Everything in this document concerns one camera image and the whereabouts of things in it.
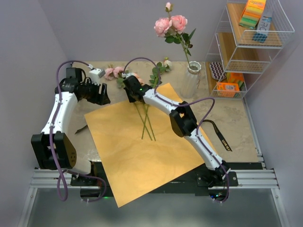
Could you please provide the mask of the striped wavy cloth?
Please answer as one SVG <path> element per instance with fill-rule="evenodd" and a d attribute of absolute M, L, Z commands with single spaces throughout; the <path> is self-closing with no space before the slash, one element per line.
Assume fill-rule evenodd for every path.
<path fill-rule="evenodd" d="M 223 70 L 223 66 L 220 62 L 209 63 L 209 69 L 212 78 L 215 80 L 226 79 L 226 73 Z"/>

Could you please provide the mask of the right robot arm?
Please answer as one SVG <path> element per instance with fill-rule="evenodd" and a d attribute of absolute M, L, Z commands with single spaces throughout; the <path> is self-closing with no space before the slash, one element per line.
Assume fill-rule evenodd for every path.
<path fill-rule="evenodd" d="M 123 83 L 130 102 L 139 101 L 167 114 L 172 130 L 179 137 L 185 138 L 198 152 L 207 169 L 210 171 L 211 182 L 217 186 L 230 186 L 228 173 L 230 167 L 212 149 L 200 131 L 197 119 L 187 102 L 178 103 L 156 92 L 149 85 L 141 85 L 132 73 L 123 75 Z"/>

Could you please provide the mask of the white rose leafy stem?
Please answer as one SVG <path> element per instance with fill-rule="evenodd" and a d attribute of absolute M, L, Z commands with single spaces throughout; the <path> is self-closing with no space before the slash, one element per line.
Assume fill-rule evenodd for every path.
<path fill-rule="evenodd" d="M 163 62 L 158 62 L 156 64 L 156 67 L 152 69 L 152 75 L 150 76 L 150 85 L 153 88 L 156 88 L 158 85 L 162 83 L 162 80 L 160 79 L 160 75 L 163 73 L 170 72 L 172 70 L 172 63 L 169 60 L 168 57 L 164 58 Z M 144 109 L 144 119 L 143 119 L 143 125 L 145 129 L 148 129 L 149 132 L 147 132 L 148 136 L 150 137 L 151 141 L 156 141 L 156 137 L 152 128 L 152 123 L 149 118 L 149 108 L 150 106 L 147 104 L 143 104 L 143 109 Z"/>

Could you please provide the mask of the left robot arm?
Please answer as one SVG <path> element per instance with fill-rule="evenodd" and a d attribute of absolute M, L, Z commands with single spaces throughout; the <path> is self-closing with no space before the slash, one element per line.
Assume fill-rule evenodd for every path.
<path fill-rule="evenodd" d="M 41 169 L 56 170 L 56 158 L 61 169 L 82 174 L 81 179 L 86 185 L 94 185 L 98 181 L 97 172 L 91 170 L 91 162 L 78 157 L 67 132 L 72 112 L 80 100 L 98 105 L 110 103 L 107 85 L 100 83 L 104 74 L 103 69 L 97 68 L 88 74 L 80 68 L 66 69 L 66 77 L 55 88 L 54 106 L 45 127 L 31 138 Z"/>

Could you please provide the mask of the grey tall box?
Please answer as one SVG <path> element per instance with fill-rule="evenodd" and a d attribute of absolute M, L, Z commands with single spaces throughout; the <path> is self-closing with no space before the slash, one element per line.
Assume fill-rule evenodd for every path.
<path fill-rule="evenodd" d="M 273 10 L 265 9 L 257 27 L 257 36 L 267 36 L 272 22 Z"/>

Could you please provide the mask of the white ribbed vase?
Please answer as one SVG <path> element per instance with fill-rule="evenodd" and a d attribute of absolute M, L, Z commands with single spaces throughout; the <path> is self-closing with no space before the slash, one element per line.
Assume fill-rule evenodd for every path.
<path fill-rule="evenodd" d="M 190 61 L 181 82 L 181 95 L 184 98 L 191 98 L 198 90 L 200 79 L 201 64 L 197 61 Z"/>

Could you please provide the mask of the orange box in basket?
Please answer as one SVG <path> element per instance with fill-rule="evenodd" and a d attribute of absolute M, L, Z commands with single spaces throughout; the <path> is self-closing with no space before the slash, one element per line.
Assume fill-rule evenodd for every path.
<path fill-rule="evenodd" d="M 219 97 L 233 98 L 240 91 L 237 83 L 217 82 L 216 87 Z"/>

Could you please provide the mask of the black printed ribbon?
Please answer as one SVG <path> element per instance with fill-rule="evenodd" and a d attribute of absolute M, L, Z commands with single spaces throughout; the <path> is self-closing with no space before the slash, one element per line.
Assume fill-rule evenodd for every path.
<path fill-rule="evenodd" d="M 224 148 L 225 148 L 227 151 L 232 152 L 232 149 L 231 149 L 230 145 L 228 144 L 228 142 L 226 141 L 225 137 L 222 135 L 222 133 L 221 133 L 220 130 L 218 129 L 218 127 L 217 127 L 217 125 L 215 124 L 215 122 L 212 121 L 212 120 L 208 120 L 208 119 L 203 120 L 203 122 L 208 122 L 208 123 L 211 123 L 211 124 L 212 124 L 212 126 L 213 126 L 213 128 L 214 128 L 214 131 L 215 131 L 217 137 L 219 138 L 220 142 L 223 144 Z M 82 131 L 85 130 L 86 128 L 88 128 L 88 125 L 85 125 L 84 127 L 80 128 L 80 129 L 78 129 L 78 130 L 76 130 L 75 134 L 82 132 Z M 145 131 L 149 132 L 148 129 L 145 129 L 145 127 L 143 126 L 142 139 L 144 138 L 144 133 L 145 133 Z"/>

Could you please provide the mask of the aluminium frame rail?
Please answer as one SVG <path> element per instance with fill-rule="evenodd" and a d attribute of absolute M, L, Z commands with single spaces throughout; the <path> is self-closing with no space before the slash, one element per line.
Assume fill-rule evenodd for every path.
<path fill-rule="evenodd" d="M 239 186 L 230 188 L 219 204 L 195 194 L 146 194 L 118 207 L 113 197 L 97 202 L 81 200 L 80 187 L 70 186 L 69 197 L 57 197 L 57 173 L 36 169 L 31 179 L 21 227 L 287 227 L 279 184 L 273 169 L 240 170 Z"/>

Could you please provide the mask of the pale pink rose stem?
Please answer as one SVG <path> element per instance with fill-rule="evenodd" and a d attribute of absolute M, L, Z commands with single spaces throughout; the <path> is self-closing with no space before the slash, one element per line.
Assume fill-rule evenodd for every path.
<path fill-rule="evenodd" d="M 110 64 L 108 66 L 107 69 L 105 69 L 105 79 L 107 80 L 113 80 L 113 79 L 116 79 L 116 83 L 117 83 L 117 87 L 118 88 L 124 88 L 125 85 L 123 83 L 124 81 L 124 78 L 121 77 L 122 73 L 124 72 L 124 68 L 123 67 L 120 67 L 120 66 L 117 66 L 117 67 L 114 67 L 112 64 Z M 143 104 L 142 104 L 142 111 L 139 109 L 139 103 L 138 102 L 135 102 L 134 103 L 134 106 L 139 114 L 139 117 L 143 123 L 143 119 L 144 119 L 144 109 L 143 109 Z"/>

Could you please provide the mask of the colourful sponge pack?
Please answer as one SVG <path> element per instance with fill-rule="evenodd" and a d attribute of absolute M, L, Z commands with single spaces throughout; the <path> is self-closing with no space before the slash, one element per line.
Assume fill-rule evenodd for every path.
<path fill-rule="evenodd" d="M 248 0 L 239 19 L 239 25 L 254 29 L 263 14 L 265 6 L 266 0 Z"/>

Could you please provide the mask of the orange wrapping paper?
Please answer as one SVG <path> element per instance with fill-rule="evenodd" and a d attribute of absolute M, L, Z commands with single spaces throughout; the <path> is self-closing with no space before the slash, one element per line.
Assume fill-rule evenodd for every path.
<path fill-rule="evenodd" d="M 143 123 L 125 92 L 109 82 L 111 104 L 85 115 L 88 130 L 83 148 L 101 160 L 118 207 L 149 193 L 204 163 L 192 145 L 172 130 L 169 117 L 155 107 L 149 118 L 156 137 L 144 134 Z"/>

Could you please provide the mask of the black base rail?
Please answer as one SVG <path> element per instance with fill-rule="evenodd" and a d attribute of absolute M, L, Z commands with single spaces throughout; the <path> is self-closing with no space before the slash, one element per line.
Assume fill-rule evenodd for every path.
<path fill-rule="evenodd" d="M 228 163 L 231 171 L 228 173 L 230 187 L 240 185 L 240 170 L 262 170 L 261 163 Z M 107 179 L 101 162 L 92 162 L 92 173 L 87 177 L 68 175 L 68 184 L 80 187 L 82 198 L 97 198 L 100 194 L 104 197 L 114 197 L 113 190 Z M 150 191 L 157 194 L 195 194 L 196 196 L 211 196 L 222 200 L 227 194 L 227 183 L 216 182 L 210 178 L 210 172 L 205 164 L 177 177 L 170 182 Z"/>

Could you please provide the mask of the blue puzzle cube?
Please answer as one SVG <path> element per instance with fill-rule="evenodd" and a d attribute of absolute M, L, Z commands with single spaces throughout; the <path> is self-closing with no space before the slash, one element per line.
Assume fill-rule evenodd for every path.
<path fill-rule="evenodd" d="M 252 41 L 259 42 L 259 43 L 263 44 L 266 41 L 267 37 L 268 37 L 267 34 L 254 33 L 254 35 L 252 37 Z"/>

